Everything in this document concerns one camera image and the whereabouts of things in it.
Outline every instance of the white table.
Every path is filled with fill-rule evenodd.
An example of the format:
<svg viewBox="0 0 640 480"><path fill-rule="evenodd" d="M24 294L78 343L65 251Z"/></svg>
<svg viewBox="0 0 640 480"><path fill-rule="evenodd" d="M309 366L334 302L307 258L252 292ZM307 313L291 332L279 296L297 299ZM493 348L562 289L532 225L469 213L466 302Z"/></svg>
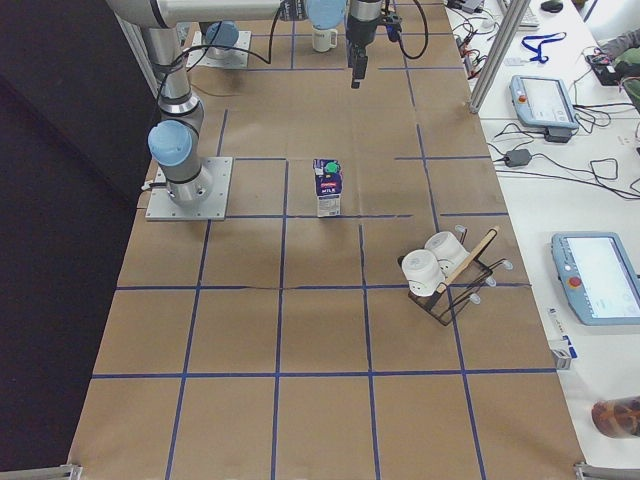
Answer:
<svg viewBox="0 0 640 480"><path fill-rule="evenodd" d="M523 136L509 135L494 141L495 134L516 119L508 90L511 77L515 74L559 77L569 87L588 70L582 53L591 53L590 47L596 45L569 0L565 0L563 11L555 15L542 12L540 3L541 0L531 1L532 10L541 19L541 28L536 32L519 32L507 57L528 59L533 55L520 44L525 35L565 31L567 38L543 46L543 54L550 57L544 65L537 62L516 67L503 65L498 72L480 117L487 142L503 152L526 140ZM494 0L486 0L486 6L496 18L501 18ZM455 13L449 13L449 19L452 26L461 22ZM473 22L480 26L481 21ZM490 42L486 38L476 37L471 46L488 52ZM581 104L629 101L616 87L602 87L593 73L580 80L577 87ZM640 178L640 155L635 150L639 117L635 109L609 110L620 113L613 115L610 126L596 128L592 135L581 131L568 144L537 139L523 148L531 153L544 153L573 168L588 167L589 160L614 157L619 162L620 179L613 185L626 190L633 180ZM500 155L491 150L493 158L499 159ZM501 163L496 168L507 170ZM523 171L572 177L542 158L534 158ZM556 232L613 231L622 239L636 271L640 271L640 201L625 201L595 187L561 180L503 173L498 177L547 337L549 340L560 337L548 314L548 309L554 308L578 353L571 369L559 372L559 376L585 460L598 467L640 468L640 439L610 439L600 434L591 420L591 407L596 401L640 395L640 325L582 325L568 307L550 253L551 236Z"/></svg>

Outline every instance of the black wall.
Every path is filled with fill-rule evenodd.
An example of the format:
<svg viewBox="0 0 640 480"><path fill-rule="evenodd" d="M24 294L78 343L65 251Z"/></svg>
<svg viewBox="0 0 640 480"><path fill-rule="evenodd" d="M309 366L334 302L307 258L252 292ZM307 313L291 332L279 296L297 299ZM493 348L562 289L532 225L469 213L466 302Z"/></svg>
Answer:
<svg viewBox="0 0 640 480"><path fill-rule="evenodd" d="M67 460L153 111L105 2L0 2L0 471Z"/></svg>

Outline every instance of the metal base plate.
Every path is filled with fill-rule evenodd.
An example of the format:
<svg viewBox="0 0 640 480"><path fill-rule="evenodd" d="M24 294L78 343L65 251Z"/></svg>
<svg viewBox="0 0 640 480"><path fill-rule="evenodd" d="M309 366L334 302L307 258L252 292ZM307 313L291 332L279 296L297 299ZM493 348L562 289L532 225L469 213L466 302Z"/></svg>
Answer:
<svg viewBox="0 0 640 480"><path fill-rule="evenodd" d="M234 45L234 47L249 50L249 47L251 46L251 32L242 31L239 33L240 33L240 36L238 38L238 41ZM195 32L195 34L193 35L193 42L191 43L191 46L197 46L202 44L203 44L202 33L200 33L199 31ZM204 50L196 50L194 52L191 52L189 54L189 59L187 60L187 68L191 67L193 64L198 62L200 57L202 57L203 53L204 53ZM229 55L221 60L209 58L205 55L205 57L202 60L200 60L200 62L198 62L199 67L203 66L203 67L212 67L212 68L224 68L227 70L234 70L234 69L239 70L239 69L247 68L248 64L249 64L249 54L245 52L239 52L238 50L231 50L231 52L229 52Z"/></svg>
<svg viewBox="0 0 640 480"><path fill-rule="evenodd" d="M193 205L178 205L165 187L151 190L146 218L150 221L224 220L229 199L229 185L233 169L232 157L205 157L202 168L213 177L211 193L202 202ZM164 173L158 168L154 182L165 182Z"/></svg>

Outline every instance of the purple carton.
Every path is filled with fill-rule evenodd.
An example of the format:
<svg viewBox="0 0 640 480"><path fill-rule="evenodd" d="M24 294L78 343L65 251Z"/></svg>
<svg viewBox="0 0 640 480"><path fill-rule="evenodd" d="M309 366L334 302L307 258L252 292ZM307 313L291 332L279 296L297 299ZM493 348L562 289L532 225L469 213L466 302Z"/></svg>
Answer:
<svg viewBox="0 0 640 480"><path fill-rule="evenodd" d="M340 195L342 194L342 168L337 160L316 158L313 161L316 174L316 196L318 197L318 217L340 215Z"/></svg>

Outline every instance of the emergency stop button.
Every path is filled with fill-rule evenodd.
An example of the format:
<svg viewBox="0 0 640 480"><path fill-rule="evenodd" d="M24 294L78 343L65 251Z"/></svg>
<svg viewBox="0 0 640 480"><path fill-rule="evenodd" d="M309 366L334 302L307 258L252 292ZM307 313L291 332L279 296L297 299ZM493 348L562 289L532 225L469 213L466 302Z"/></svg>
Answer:
<svg viewBox="0 0 640 480"><path fill-rule="evenodd" d="M580 279L580 277L569 277L567 283L570 287L578 288L580 285L582 285L582 280Z"/></svg>

